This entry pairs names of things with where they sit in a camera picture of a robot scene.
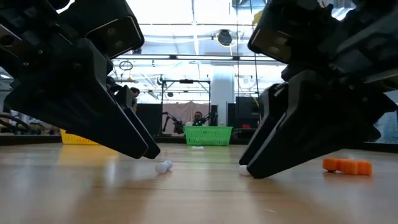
white pillar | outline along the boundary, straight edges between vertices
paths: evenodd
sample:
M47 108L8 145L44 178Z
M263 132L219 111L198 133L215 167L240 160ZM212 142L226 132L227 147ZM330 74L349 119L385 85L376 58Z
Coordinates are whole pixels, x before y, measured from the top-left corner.
M233 67L214 66L213 78L211 79L212 105L218 105L218 125L226 126L227 103L234 103L234 76Z

yellow object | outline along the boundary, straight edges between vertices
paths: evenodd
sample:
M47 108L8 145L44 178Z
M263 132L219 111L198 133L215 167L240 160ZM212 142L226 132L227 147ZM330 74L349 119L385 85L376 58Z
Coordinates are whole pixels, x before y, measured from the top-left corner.
M61 129L62 143L64 144L83 144L83 145L99 145L97 142L76 136L74 134L67 134L65 130Z
M253 19L253 21L252 21L252 24L253 24L253 25L256 25L256 24L259 23L260 18L261 18L261 15L262 15L262 10L259 11L259 12L257 12L257 13L254 15L254 19Z

green basket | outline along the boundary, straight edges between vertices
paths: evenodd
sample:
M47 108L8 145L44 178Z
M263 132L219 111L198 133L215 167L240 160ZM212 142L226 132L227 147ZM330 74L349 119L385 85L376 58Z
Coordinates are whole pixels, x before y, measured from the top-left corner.
M189 146L227 146L232 127L185 126L185 138Z

ceiling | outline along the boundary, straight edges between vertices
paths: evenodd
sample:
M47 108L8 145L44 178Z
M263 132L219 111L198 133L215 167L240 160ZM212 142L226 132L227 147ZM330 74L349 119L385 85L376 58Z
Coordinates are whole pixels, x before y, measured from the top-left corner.
M234 74L236 79L235 90L239 90L239 94L256 94L256 74L260 91L275 82L281 82L280 71L285 66L261 55L256 55L256 60L258 60L256 62L254 60L239 62L210 60L209 57L190 60L159 58L158 55L253 57L254 54L247 48L247 42L254 29L253 16L264 8L265 0L239 0L238 2L240 4L236 5L234 0L127 0L140 23L146 41L140 55L132 55L132 52L128 52L115 59L114 72L111 75L119 82L138 87L144 92L152 90L151 94L141 95L141 103L158 101L156 98L160 98L158 93L160 86L157 80L160 75L163 78L175 80L184 78L210 80L214 75L214 66L231 67L234 71L231 74ZM341 7L333 10L333 16L342 19L349 11L343 6L349 6L351 3L349 1L336 2ZM224 47L218 43L217 35L221 29L229 30L233 38L231 47ZM139 83L129 82L127 80L129 77ZM10 81L10 78L2 76L0 91L10 89ZM169 87L168 91L176 93L174 100L207 100L208 89L205 88L200 85L175 83ZM191 93L178 92L184 90L189 90Z

fluorescent light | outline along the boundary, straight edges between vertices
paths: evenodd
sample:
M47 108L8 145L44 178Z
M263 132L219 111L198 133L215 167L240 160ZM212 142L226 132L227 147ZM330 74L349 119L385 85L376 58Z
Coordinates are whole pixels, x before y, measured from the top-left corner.
M233 57L230 56L177 56L177 59L185 60L232 60Z
M240 57L240 60L263 60L263 61L275 61L275 59L270 57Z
M170 59L168 55L120 55L116 59Z

